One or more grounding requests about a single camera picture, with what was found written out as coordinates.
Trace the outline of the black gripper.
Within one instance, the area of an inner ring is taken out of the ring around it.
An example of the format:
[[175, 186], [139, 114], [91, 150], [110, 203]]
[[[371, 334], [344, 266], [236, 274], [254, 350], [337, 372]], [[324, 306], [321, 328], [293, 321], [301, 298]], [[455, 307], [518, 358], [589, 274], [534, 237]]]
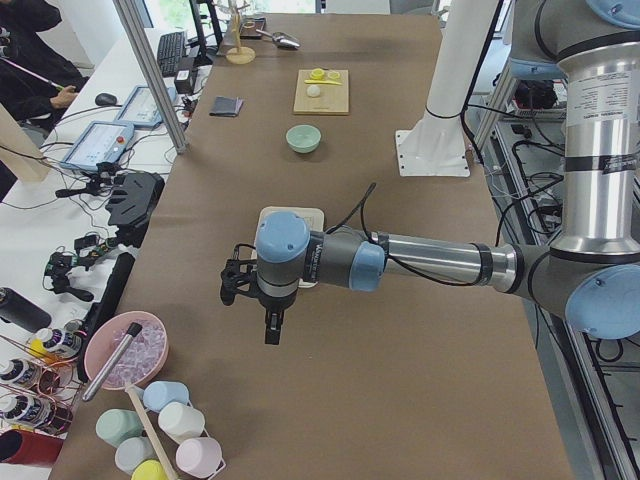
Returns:
[[285, 311], [293, 304], [293, 294], [284, 297], [274, 297], [262, 293], [260, 304], [265, 308], [265, 343], [278, 345]]

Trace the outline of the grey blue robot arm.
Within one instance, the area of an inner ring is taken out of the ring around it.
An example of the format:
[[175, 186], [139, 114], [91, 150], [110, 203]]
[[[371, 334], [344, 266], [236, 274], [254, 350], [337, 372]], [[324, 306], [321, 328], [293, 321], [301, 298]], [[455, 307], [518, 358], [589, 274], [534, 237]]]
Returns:
[[248, 291], [275, 344], [300, 282], [372, 291], [387, 271], [529, 299], [601, 339], [639, 330], [639, 244], [631, 234], [639, 162], [639, 5], [520, 1], [512, 56], [550, 60], [568, 80], [562, 230], [547, 246], [456, 244], [342, 228], [291, 212], [260, 224]]

